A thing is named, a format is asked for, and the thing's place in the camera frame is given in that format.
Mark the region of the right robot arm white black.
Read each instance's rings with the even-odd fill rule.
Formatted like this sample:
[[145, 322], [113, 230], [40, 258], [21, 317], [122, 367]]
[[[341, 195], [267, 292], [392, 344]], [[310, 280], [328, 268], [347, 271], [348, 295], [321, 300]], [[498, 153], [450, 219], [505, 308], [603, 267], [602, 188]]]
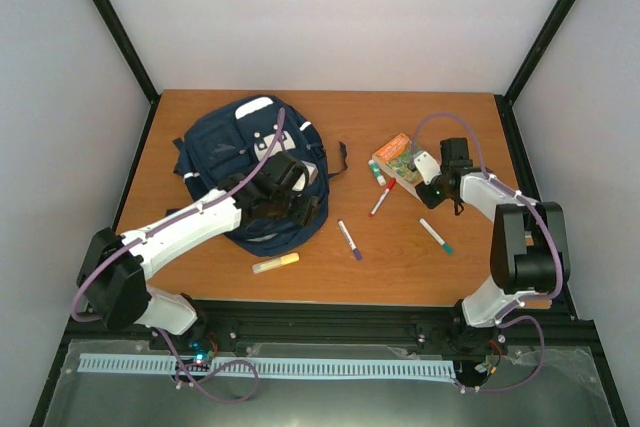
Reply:
[[516, 191], [473, 164], [465, 138], [440, 142], [441, 159], [412, 146], [410, 166], [421, 177], [415, 191], [429, 209], [446, 201], [459, 215], [473, 207], [492, 222], [490, 274], [457, 302], [447, 342], [461, 353], [489, 343], [497, 327], [529, 300], [553, 300], [570, 275], [562, 208]]

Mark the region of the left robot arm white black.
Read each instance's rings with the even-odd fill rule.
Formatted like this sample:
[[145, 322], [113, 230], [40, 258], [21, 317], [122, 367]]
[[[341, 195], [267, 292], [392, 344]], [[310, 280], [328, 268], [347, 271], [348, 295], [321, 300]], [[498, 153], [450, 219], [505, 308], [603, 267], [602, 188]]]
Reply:
[[208, 325], [194, 302], [157, 289], [149, 280], [182, 254], [251, 221], [309, 225], [319, 200], [307, 190], [318, 176], [316, 165], [280, 151], [263, 158], [251, 174], [228, 177], [220, 188], [155, 223], [123, 234], [98, 231], [77, 279], [78, 296], [93, 311], [74, 310], [74, 318], [99, 321], [110, 331], [144, 325], [171, 333], [186, 349], [201, 347]]

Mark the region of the navy blue backpack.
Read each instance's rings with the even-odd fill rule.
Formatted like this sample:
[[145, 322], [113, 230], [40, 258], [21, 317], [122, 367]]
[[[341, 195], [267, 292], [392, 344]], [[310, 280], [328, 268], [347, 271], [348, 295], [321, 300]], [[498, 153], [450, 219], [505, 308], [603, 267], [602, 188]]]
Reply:
[[265, 156], [281, 150], [315, 171], [283, 215], [253, 212], [226, 237], [255, 256], [277, 256], [306, 243], [324, 225], [329, 213], [329, 171], [320, 134], [300, 112], [276, 96], [251, 96], [197, 120], [174, 140], [179, 156], [174, 173], [184, 178], [192, 199], [209, 190], [233, 188]]

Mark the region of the orange green paperback book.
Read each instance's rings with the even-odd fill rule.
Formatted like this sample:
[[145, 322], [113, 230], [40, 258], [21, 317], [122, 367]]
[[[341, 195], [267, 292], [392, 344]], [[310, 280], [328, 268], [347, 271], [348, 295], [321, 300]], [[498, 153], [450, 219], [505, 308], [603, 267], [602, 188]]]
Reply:
[[409, 170], [411, 139], [405, 133], [400, 133], [379, 148], [371, 157], [381, 171], [391, 178], [396, 178], [397, 183], [414, 197], [418, 198], [415, 187], [411, 183], [411, 171]]

